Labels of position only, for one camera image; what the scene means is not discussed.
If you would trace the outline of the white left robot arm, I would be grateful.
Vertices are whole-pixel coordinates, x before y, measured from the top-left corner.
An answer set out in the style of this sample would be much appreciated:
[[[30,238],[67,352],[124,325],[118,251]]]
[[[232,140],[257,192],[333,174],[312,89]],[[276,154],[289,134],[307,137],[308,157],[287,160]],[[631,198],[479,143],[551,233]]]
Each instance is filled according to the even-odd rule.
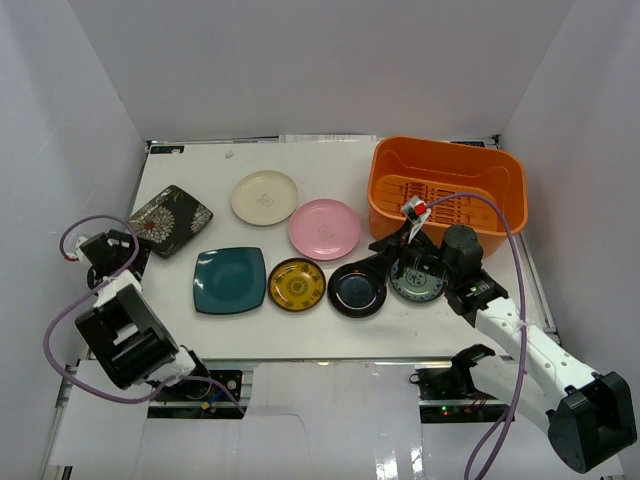
[[[210,390],[211,374],[194,351],[174,340],[142,296],[151,251],[150,241],[141,239],[135,248],[131,235],[113,229],[79,237],[75,253],[89,266],[88,286],[108,285],[75,325],[118,388],[166,381],[173,395],[202,398]]]

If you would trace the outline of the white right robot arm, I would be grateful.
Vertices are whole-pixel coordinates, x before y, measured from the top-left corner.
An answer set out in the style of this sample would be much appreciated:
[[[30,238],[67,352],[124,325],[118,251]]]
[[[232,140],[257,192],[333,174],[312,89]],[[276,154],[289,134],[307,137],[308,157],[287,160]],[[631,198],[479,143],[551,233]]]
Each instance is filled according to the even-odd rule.
[[[408,229],[371,245],[373,255],[346,264],[329,281],[332,305],[352,318],[376,313],[391,280],[417,274],[453,312],[491,338],[509,356],[475,344],[454,355],[448,369],[417,372],[427,394],[472,399],[480,393],[508,405],[505,423],[520,414],[534,423],[557,456],[573,471],[587,473],[637,439],[631,390],[617,373],[601,374],[577,360],[537,325],[482,267],[483,249],[473,229],[454,225],[435,247]]]

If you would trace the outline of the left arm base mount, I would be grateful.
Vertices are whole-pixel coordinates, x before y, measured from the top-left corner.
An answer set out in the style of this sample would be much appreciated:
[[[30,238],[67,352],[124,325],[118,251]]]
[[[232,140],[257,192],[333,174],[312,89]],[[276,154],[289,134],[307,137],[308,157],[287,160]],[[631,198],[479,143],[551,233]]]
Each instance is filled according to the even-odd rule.
[[[206,381],[181,381],[166,387],[150,403],[149,419],[241,420],[247,400],[243,400],[242,370],[209,370]]]

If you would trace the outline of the black floral rectangular plate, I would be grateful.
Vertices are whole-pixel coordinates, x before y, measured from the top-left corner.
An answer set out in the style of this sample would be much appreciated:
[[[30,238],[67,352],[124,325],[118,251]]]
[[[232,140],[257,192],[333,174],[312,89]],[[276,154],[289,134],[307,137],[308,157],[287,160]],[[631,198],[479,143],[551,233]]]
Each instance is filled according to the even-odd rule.
[[[151,243],[152,251],[169,258],[182,249],[214,218],[203,203],[176,185],[169,185],[133,213],[129,224]]]

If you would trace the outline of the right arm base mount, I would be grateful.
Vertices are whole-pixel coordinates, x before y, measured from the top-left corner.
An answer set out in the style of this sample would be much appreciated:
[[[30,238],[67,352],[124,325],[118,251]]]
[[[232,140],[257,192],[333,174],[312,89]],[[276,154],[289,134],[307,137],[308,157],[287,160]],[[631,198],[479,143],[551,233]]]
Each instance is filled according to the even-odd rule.
[[[420,420],[428,424],[492,423],[508,411],[497,398],[478,390],[471,369],[495,352],[476,344],[456,354],[448,363],[428,364],[409,375],[418,389]]]

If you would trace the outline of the teal square plate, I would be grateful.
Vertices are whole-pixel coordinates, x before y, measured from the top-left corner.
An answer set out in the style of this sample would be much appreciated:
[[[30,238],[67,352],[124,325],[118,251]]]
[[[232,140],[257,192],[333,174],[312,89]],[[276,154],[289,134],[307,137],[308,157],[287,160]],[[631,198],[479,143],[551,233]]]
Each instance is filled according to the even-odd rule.
[[[198,313],[234,315],[260,307],[266,294],[266,267],[257,247],[230,247],[201,252],[193,277]]]

